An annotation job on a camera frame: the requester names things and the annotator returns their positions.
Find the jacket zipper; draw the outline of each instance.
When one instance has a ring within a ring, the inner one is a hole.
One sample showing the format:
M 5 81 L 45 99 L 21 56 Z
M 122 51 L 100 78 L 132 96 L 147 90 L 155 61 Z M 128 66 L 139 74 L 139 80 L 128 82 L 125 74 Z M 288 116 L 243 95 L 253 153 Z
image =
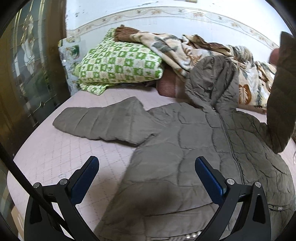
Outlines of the jacket zipper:
M 230 149 L 230 151 L 231 151 L 232 158 L 234 159 L 234 163 L 235 163 L 235 165 L 236 165 L 236 167 L 237 167 L 237 170 L 238 170 L 238 172 L 239 172 L 241 184 L 243 184 L 243 181 L 242 181 L 242 170 L 240 169 L 240 167 L 239 167 L 239 163 L 238 163 L 237 159 L 236 159 L 235 156 L 234 156 L 233 148 L 232 148 L 232 145 L 230 144 L 230 140 L 229 140 L 228 133 L 227 133 L 227 131 L 226 131 L 225 123 L 224 123 L 222 117 L 220 116 L 220 114 L 217 112 L 217 110 L 216 110 L 214 107 L 212 107 L 212 109 L 218 114 L 218 116 L 219 116 L 219 118 L 220 118 L 220 120 L 221 120 L 221 123 L 222 123 L 222 129 L 223 129 L 224 135 L 226 136 L 226 140 L 227 140 L 227 143 L 228 143 L 228 147 L 229 147 L 229 149 Z
M 220 118 L 220 120 L 221 120 L 222 127 L 223 127 L 223 128 L 222 128 L 222 129 L 223 129 L 223 132 L 224 132 L 224 134 L 225 134 L 225 136 L 226 136 L 228 146 L 229 146 L 229 148 L 230 148 L 230 150 L 231 150 L 231 155 L 232 155 L 232 157 L 233 157 L 233 159 L 234 159 L 234 162 L 235 162 L 235 164 L 236 164 L 236 166 L 237 166 L 237 170 L 239 171 L 240 179 L 241 179 L 241 183 L 243 184 L 243 182 L 242 182 L 242 171 L 241 171 L 241 169 L 239 168 L 239 163 L 238 163 L 237 159 L 236 159 L 235 156 L 234 156 L 233 148 L 232 148 L 232 146 L 231 146 L 231 144 L 230 144 L 230 140 L 229 140 L 228 133 L 227 133 L 227 131 L 226 131 L 225 123 L 224 123 L 222 117 L 220 116 L 220 114 L 217 112 L 217 110 L 216 110 L 214 107 L 212 107 L 212 109 L 218 114 L 218 116 L 219 116 L 219 118 Z M 288 208 L 289 208 L 289 205 L 286 205 L 286 206 L 276 206 L 276 205 L 268 204 L 268 208 L 269 208 L 270 210 L 273 210 L 273 211 L 282 211 L 282 210 L 286 210 L 286 209 L 288 209 Z

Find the screw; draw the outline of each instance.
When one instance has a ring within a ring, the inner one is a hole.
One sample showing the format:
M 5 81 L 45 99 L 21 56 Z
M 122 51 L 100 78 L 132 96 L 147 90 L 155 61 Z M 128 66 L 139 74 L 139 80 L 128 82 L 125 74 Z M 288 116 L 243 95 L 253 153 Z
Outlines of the screw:
M 260 182 L 255 182 L 255 186 L 258 187 L 258 188 L 262 187 Z
M 67 182 L 68 182 L 68 180 L 67 179 L 62 179 L 62 180 L 60 180 L 60 184 L 61 185 L 65 185 L 65 184 L 67 184 Z
M 235 183 L 235 181 L 233 179 L 227 179 L 227 183 L 230 185 L 233 185 Z
M 34 183 L 33 188 L 37 188 L 40 186 L 40 183 Z

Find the bed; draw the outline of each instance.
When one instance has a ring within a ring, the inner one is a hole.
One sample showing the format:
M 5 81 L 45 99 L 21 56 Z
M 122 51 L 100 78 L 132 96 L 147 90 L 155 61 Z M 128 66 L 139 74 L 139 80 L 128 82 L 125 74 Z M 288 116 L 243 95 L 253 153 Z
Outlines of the bed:
M 119 142 L 88 140 L 72 136 L 55 129 L 52 122 L 67 107 L 104 107 L 131 96 L 136 96 L 147 110 L 182 101 L 160 96 L 152 87 L 110 88 L 100 96 L 79 91 L 55 110 L 30 135 L 14 158 L 15 163 L 31 184 L 40 182 L 42 185 L 51 185 L 58 183 L 62 178 L 69 178 L 91 155 L 98 157 L 99 172 L 82 203 L 76 206 L 92 230 L 100 221 L 108 203 L 114 196 L 135 147 Z M 265 115 L 247 110 L 241 111 L 254 115 L 261 122 L 266 122 Z M 290 140 L 280 155 L 289 166 L 295 185 L 295 143 Z M 16 207 L 24 217 L 29 195 L 11 173 L 7 177 L 7 186 Z M 54 205 L 54 208 L 60 213 L 57 205 Z

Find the decorative wall border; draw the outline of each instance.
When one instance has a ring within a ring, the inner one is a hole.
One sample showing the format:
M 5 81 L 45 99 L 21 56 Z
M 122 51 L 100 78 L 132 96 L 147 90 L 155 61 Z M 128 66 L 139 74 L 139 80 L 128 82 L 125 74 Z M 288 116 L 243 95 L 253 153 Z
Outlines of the decorative wall border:
M 184 8 L 184 7 L 144 7 L 126 10 L 114 14 L 110 14 L 101 18 L 98 18 L 92 22 L 84 24 L 75 30 L 68 30 L 68 36 L 77 36 L 88 33 L 89 31 L 98 29 L 100 27 L 140 18 L 155 18 L 155 17 L 176 17 L 187 18 L 190 20 L 196 20 L 207 23 L 219 24 L 243 34 L 246 34 L 262 44 L 266 45 L 270 49 L 278 48 L 273 41 L 266 36 L 258 32 L 257 30 L 227 16 L 216 14 L 213 12 L 204 11 L 201 9 Z
M 176 1 L 183 1 L 183 2 L 197 3 L 197 0 L 176 0 Z

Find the jacket hood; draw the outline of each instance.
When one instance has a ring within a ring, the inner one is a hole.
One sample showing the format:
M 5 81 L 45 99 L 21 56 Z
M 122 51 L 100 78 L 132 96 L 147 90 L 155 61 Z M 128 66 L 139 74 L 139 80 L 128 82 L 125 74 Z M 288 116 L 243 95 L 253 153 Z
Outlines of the jacket hood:
M 193 104 L 205 112 L 231 111 L 239 100 L 238 71 L 226 56 L 202 59 L 190 72 L 185 93 Z

